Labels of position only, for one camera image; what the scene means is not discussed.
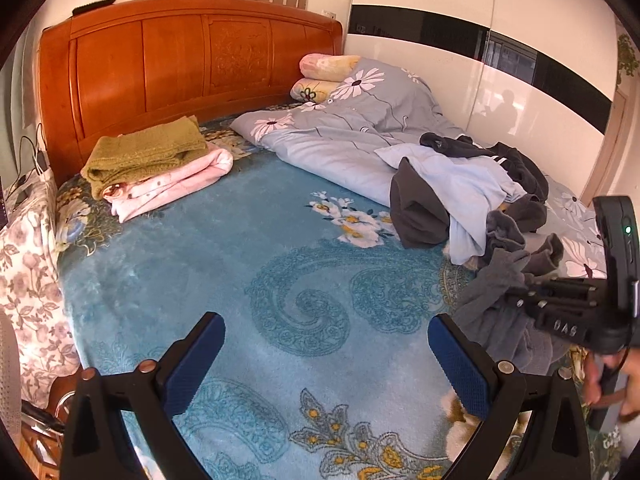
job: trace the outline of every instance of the olive green towel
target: olive green towel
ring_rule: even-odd
[[[133,184],[180,168],[208,153],[195,116],[133,134],[101,137],[80,171],[96,200],[111,184]]]

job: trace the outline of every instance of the headboard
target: headboard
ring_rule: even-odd
[[[48,28],[40,110],[57,183],[101,136],[286,102],[311,52],[341,54],[339,22],[257,0],[134,0]]]

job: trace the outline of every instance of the metal bolt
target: metal bolt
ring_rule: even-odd
[[[156,369],[156,363],[153,359],[145,359],[138,365],[138,370],[143,374],[148,374]]]
[[[80,375],[85,381],[88,381],[89,379],[93,379],[95,377],[96,372],[97,370],[95,368],[87,368],[86,370],[82,370],[82,373]]]
[[[515,369],[516,367],[508,361],[500,361],[498,363],[498,370],[500,370],[503,374],[513,374]]]
[[[571,372],[571,369],[565,368],[565,367],[558,368],[558,375],[562,377],[565,381],[568,381],[574,376],[574,374]]]

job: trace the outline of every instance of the pink blanket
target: pink blanket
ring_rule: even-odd
[[[218,181],[231,170],[234,158],[227,150],[209,142],[207,144],[208,155],[192,160],[181,168],[136,184],[113,184],[107,187],[102,197],[111,203],[111,214],[123,223]]]

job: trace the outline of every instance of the yellow pillow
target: yellow pillow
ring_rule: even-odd
[[[317,79],[303,77],[293,85],[290,95],[296,101],[303,103],[308,103],[309,101],[321,103],[329,97],[329,94],[333,92],[339,84],[340,83],[334,81],[318,81]]]
[[[360,56],[307,54],[300,60],[300,72],[311,79],[341,83],[359,61]]]

